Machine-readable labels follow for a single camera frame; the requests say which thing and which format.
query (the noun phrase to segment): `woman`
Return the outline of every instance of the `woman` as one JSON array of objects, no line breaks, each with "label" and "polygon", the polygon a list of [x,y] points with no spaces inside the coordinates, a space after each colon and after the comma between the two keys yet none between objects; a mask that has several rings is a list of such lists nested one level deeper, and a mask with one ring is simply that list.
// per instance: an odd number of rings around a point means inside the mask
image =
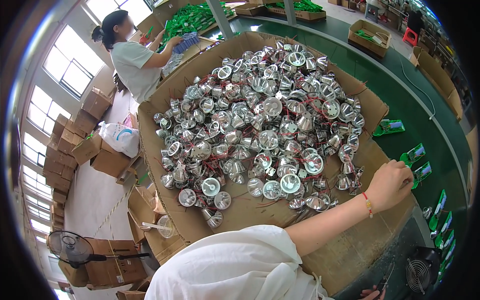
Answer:
[{"label": "woman", "polygon": [[175,36],[168,41],[161,53],[155,50],[162,41],[164,31],[160,32],[152,44],[146,48],[137,42],[129,41],[133,31],[133,22],[127,11],[114,11],[97,26],[92,33],[95,42],[102,41],[113,66],[123,84],[132,93],[138,103],[147,100],[156,90],[160,81],[161,68],[172,56],[175,45],[182,41]]},{"label": "woman", "polygon": [[[398,204],[412,187],[410,168],[391,160],[376,171],[365,193],[295,225],[285,229],[258,225],[206,237],[175,254],[155,272],[145,300],[331,300],[321,279],[299,267],[301,256],[372,213]],[[359,297],[373,300],[380,293],[363,290]]]}]

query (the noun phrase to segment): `standing fan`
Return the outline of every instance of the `standing fan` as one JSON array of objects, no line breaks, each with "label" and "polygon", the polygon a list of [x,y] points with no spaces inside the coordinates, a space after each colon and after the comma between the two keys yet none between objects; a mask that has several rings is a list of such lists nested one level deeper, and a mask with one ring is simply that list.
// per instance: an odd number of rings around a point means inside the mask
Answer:
[{"label": "standing fan", "polygon": [[425,295],[437,281],[441,257],[440,249],[418,247],[407,259],[407,284],[412,291]]},{"label": "standing fan", "polygon": [[94,254],[93,247],[84,238],[66,230],[55,230],[48,235],[48,248],[61,261],[66,262],[74,269],[78,269],[87,262],[101,262],[107,259],[129,259],[150,256],[149,253],[131,255],[101,255]]}]

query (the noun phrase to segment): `plastic stool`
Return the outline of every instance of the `plastic stool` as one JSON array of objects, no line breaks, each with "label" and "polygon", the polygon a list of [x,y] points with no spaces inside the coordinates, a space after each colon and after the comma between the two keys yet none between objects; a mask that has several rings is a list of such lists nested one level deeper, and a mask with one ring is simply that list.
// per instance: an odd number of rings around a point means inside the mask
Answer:
[{"label": "plastic stool", "polygon": [[411,30],[410,28],[407,27],[407,30],[405,31],[405,34],[403,35],[403,41],[407,41],[409,43],[412,44],[412,46],[416,46],[417,45],[417,42],[419,40],[419,35],[417,35],[417,33],[413,30]]},{"label": "plastic stool", "polygon": [[367,6],[365,7],[365,19],[370,19],[375,23],[378,23],[378,10],[378,7],[367,3]]}]

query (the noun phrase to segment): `hand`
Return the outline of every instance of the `hand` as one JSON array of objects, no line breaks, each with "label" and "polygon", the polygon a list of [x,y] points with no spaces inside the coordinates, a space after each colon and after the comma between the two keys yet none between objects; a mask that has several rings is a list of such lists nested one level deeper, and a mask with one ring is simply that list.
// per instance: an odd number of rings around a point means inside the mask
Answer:
[{"label": "hand", "polygon": [[168,41],[167,44],[171,44],[173,47],[173,46],[176,46],[181,41],[183,41],[183,38],[181,38],[180,36],[174,36],[170,39],[170,41]]},{"label": "hand", "polygon": [[[380,295],[380,291],[378,291],[376,289],[377,289],[377,286],[373,286],[373,289],[364,289],[364,290],[362,290],[360,296],[362,297],[363,300],[373,300],[373,299],[375,299],[375,297]],[[382,295],[380,296],[379,300],[384,300],[386,291],[387,291],[387,289],[383,290]]]},{"label": "hand", "polygon": [[365,194],[372,203],[372,212],[378,213],[397,205],[411,193],[413,173],[403,161],[392,159],[373,175]]},{"label": "hand", "polygon": [[165,29],[160,31],[158,35],[156,35],[155,39],[163,39],[163,34],[165,33]]}]

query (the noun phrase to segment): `white cable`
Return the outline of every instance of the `white cable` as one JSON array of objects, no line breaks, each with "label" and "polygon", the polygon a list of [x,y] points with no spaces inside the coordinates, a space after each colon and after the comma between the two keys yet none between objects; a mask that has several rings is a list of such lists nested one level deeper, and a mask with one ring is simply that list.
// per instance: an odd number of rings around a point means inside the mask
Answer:
[{"label": "white cable", "polygon": [[[375,32],[375,34],[378,35],[378,36],[379,36],[379,35],[384,35],[384,36],[386,36],[386,37],[387,37],[387,41],[388,41],[389,36],[386,35],[385,33],[383,33],[383,32]],[[420,89],[418,86],[416,86],[416,85],[410,80],[410,78],[407,77],[407,75],[405,74],[405,69],[403,68],[403,63],[402,63],[402,59],[401,59],[401,57],[400,57],[400,53],[399,53],[398,51],[397,51],[396,53],[397,53],[397,55],[398,55],[398,59],[400,60],[400,64],[402,65],[402,72],[403,72],[403,75],[405,76],[405,78],[406,78],[414,87],[416,87],[416,89],[418,89],[419,91],[421,91],[422,93],[424,93],[425,96],[427,96],[427,98],[430,100],[430,103],[432,104],[432,108],[433,108],[433,114],[432,114],[428,119],[429,119],[429,120],[432,120],[432,118],[435,116],[435,114],[436,114],[436,112],[437,112],[437,111],[435,110],[435,105],[433,104],[432,99],[430,98],[429,95],[427,95],[427,93],[425,93],[422,89]]]}]

